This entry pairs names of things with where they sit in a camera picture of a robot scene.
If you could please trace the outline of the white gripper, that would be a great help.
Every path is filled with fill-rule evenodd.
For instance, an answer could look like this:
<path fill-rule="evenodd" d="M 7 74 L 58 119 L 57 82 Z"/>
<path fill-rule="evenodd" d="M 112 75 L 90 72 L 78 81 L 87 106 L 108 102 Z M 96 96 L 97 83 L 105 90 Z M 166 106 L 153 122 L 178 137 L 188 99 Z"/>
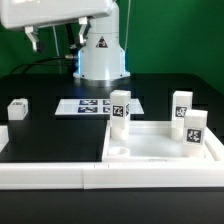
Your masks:
<path fill-rule="evenodd" d="M 87 17 L 107 17 L 113 0 L 0 0 L 0 21 L 9 30 L 25 28 L 34 52 L 41 51 L 36 27 L 47 27 L 79 19 L 77 44 L 86 44 L 90 23 Z"/>

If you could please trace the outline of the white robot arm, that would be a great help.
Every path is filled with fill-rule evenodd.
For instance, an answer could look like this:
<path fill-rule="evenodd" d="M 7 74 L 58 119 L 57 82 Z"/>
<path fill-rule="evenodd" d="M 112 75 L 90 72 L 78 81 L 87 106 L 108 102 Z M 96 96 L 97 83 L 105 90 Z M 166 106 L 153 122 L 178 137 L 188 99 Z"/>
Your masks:
<path fill-rule="evenodd" d="M 119 44 L 116 0 L 0 0 L 0 22 L 8 30 L 24 31 L 36 52 L 41 50 L 38 29 L 77 22 L 75 81 L 108 87 L 130 77 Z"/>

